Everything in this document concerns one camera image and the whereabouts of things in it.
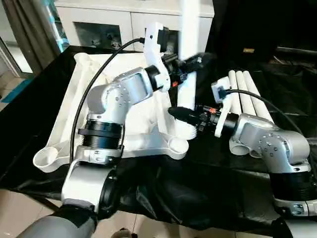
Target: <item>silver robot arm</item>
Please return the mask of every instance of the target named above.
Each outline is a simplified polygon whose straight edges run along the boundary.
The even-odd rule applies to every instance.
[[[168,111],[175,118],[195,125],[198,131],[213,131],[220,117],[217,109],[206,106],[198,106],[196,111],[181,107]],[[248,114],[228,114],[223,130],[231,134],[234,141],[256,151],[265,161],[274,208],[283,218],[275,221],[273,227],[278,232],[285,232],[285,236],[275,237],[317,237],[317,184],[308,162],[310,147],[307,139]]]
[[[147,34],[146,40],[154,39],[149,30]],[[91,89],[87,96],[87,123],[78,130],[83,143],[77,147],[64,181],[62,206],[18,237],[91,237],[98,221],[117,210],[121,186],[115,168],[123,151],[124,123],[130,107],[151,97],[158,89],[165,91],[177,86],[187,73],[203,68],[211,59],[208,53],[184,61],[178,60],[177,55],[156,58],[147,68],[133,69],[110,84]]]

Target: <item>cabinet door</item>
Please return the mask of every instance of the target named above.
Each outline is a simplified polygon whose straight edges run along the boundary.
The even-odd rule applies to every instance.
[[[133,38],[144,37],[145,29],[147,24],[150,22],[160,22],[163,26],[172,30],[169,43],[167,44],[167,50],[177,53],[178,51],[178,31],[181,28],[181,16],[175,15],[159,15],[159,14],[145,14],[145,13],[131,13],[132,18],[132,30]],[[210,31],[210,26],[212,18],[200,17],[199,18],[199,39],[198,39],[198,49],[200,52],[205,52],[208,35]],[[135,43],[134,49],[136,51],[143,51],[143,45],[141,43]]]
[[[57,7],[71,45],[118,49],[132,40],[131,13]],[[126,48],[134,50],[133,45]]]

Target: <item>curtain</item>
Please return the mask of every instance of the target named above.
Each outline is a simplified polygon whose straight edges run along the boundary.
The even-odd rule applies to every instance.
[[[30,68],[39,74],[58,55],[59,49],[41,0],[2,0],[16,41]]]

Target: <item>black cloth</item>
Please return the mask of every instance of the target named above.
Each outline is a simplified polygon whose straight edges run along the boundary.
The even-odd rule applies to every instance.
[[[46,174],[32,159],[47,143],[79,52],[110,53],[69,47],[0,113],[1,188],[60,199],[68,166]],[[210,85],[230,69],[248,69],[261,95],[290,114],[306,137],[316,137],[316,72],[299,66],[212,62],[198,74],[197,103],[214,105]],[[170,95],[175,102],[175,90]],[[280,115],[272,115],[278,126],[293,129]],[[270,224],[279,216],[263,161],[232,155],[226,137],[206,134],[189,144],[179,161],[164,155],[122,159],[119,209],[198,230],[218,227],[270,235]]]

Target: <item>white cylindrical rod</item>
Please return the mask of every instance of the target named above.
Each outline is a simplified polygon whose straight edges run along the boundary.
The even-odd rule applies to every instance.
[[[199,0],[181,0],[181,32],[178,55],[185,60],[198,53]],[[196,73],[190,73],[187,80],[178,86],[177,106],[195,108]],[[196,128],[183,121],[176,120],[176,136],[186,140],[196,137]]]
[[[244,71],[243,76],[244,76],[244,81],[248,87],[248,91],[260,96],[260,93],[259,93],[250,73],[248,71]],[[264,102],[262,102],[261,100],[255,98],[255,97],[251,97],[251,100],[253,103],[253,107],[257,113],[257,116],[273,122],[273,119],[272,119],[271,115],[269,114]]]
[[[229,71],[229,81],[231,89],[238,89],[237,79],[236,79],[236,72],[231,70]],[[240,104],[240,97],[238,93],[233,93],[232,95],[232,105],[230,111],[232,113],[241,114],[241,104]]]
[[[241,71],[236,72],[238,89],[247,91],[248,87],[244,81],[244,76]],[[240,93],[240,100],[242,105],[242,112],[250,115],[256,116],[256,111],[254,110],[253,103],[251,97],[247,94]]]

